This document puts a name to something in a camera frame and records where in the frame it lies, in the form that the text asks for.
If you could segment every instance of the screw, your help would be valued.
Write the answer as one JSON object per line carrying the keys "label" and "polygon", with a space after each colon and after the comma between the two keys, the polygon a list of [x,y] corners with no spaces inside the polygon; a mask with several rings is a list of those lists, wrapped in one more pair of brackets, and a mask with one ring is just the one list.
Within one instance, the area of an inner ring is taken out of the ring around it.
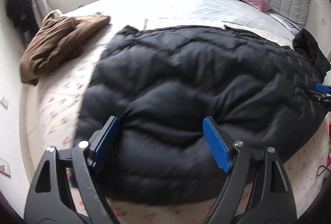
{"label": "screw", "polygon": [[47,152],[53,152],[54,150],[55,150],[54,146],[49,146],[49,147],[46,148]]}
{"label": "screw", "polygon": [[267,150],[268,150],[269,153],[275,153],[276,152],[276,150],[273,147],[268,147]]}
{"label": "screw", "polygon": [[88,147],[88,141],[81,141],[78,145],[81,149],[87,148]]}
{"label": "screw", "polygon": [[237,141],[234,141],[234,145],[236,147],[241,148],[244,145],[244,142],[243,141],[240,141],[240,140],[237,140]]}

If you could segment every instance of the cable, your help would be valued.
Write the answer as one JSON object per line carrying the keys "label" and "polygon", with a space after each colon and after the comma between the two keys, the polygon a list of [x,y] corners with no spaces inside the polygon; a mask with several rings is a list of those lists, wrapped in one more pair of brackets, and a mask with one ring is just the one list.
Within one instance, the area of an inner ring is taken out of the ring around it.
{"label": "cable", "polygon": [[[328,168],[328,166],[324,166],[324,165],[319,166],[319,168],[317,169],[317,177],[321,176],[326,170],[328,170],[329,173],[330,173],[331,171],[330,171],[330,169]],[[321,167],[324,168],[324,170],[323,170],[322,172],[318,173],[318,171],[319,171],[319,169],[320,169]]]}

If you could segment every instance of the bed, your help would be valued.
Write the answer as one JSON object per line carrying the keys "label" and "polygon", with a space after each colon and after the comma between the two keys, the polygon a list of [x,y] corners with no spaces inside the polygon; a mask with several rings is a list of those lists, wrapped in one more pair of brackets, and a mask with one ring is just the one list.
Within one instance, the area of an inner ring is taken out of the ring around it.
{"label": "bed", "polygon": [[[269,0],[274,12],[304,27],[310,0]],[[239,0],[100,0],[67,13],[67,16],[102,12],[111,24],[99,31],[84,46],[83,54],[43,76],[38,84],[39,124],[44,148],[71,146],[83,94],[94,66],[113,35],[126,25],[139,30],[175,25],[224,25],[241,28],[276,42],[292,46],[293,35],[280,23]],[[285,164],[293,188],[297,216],[309,207],[321,189],[323,178],[316,177],[328,156],[328,119]],[[251,185],[247,185],[238,213],[245,209]],[[77,210],[85,213],[76,189],[72,195]],[[121,223],[202,223],[215,200],[176,206],[146,206],[108,200]]]}

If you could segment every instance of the gray bed sheet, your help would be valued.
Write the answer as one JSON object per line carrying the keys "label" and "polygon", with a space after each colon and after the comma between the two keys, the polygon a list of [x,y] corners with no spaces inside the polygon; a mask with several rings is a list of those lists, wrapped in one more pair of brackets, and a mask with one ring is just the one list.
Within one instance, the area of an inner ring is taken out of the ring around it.
{"label": "gray bed sheet", "polygon": [[239,0],[100,0],[66,15],[102,12],[125,24],[128,18],[196,18],[228,21],[292,38],[292,34],[269,15]]}

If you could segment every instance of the down jacket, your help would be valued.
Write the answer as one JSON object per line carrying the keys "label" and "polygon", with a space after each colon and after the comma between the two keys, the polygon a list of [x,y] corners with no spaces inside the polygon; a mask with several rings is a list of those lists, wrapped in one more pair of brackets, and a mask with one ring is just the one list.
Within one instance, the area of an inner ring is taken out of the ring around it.
{"label": "down jacket", "polygon": [[204,117],[287,161],[327,114],[309,95],[320,77],[288,46],[245,30],[126,26],[95,68],[73,145],[117,116],[120,136],[96,176],[106,196],[149,205],[208,200],[226,174],[202,134]]}

